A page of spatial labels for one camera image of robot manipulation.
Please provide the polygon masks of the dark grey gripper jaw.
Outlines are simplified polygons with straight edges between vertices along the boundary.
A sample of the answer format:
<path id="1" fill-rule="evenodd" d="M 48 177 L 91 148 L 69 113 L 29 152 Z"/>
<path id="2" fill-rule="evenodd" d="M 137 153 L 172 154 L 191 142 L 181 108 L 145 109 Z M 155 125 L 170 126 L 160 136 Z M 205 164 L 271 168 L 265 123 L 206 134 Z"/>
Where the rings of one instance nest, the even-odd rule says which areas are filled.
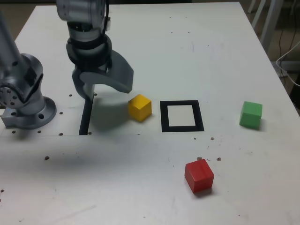
<path id="1" fill-rule="evenodd" d="M 72 79 L 75 85 L 77 93 L 85 100 L 92 102 L 94 97 L 94 87 L 95 85 L 84 83 L 80 79 L 82 71 L 75 68 L 72 72 Z"/>

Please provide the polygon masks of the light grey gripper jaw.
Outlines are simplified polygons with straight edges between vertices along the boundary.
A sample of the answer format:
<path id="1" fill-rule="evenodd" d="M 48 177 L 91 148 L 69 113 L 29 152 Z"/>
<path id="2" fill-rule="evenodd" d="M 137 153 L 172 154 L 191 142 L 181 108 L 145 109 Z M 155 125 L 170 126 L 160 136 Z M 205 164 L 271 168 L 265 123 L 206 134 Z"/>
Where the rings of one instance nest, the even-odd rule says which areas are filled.
<path id="1" fill-rule="evenodd" d="M 79 79 L 85 84 L 103 84 L 123 93 L 130 93 L 133 86 L 134 71 L 126 59 L 112 50 L 112 66 L 106 71 L 99 68 L 82 72 Z"/>

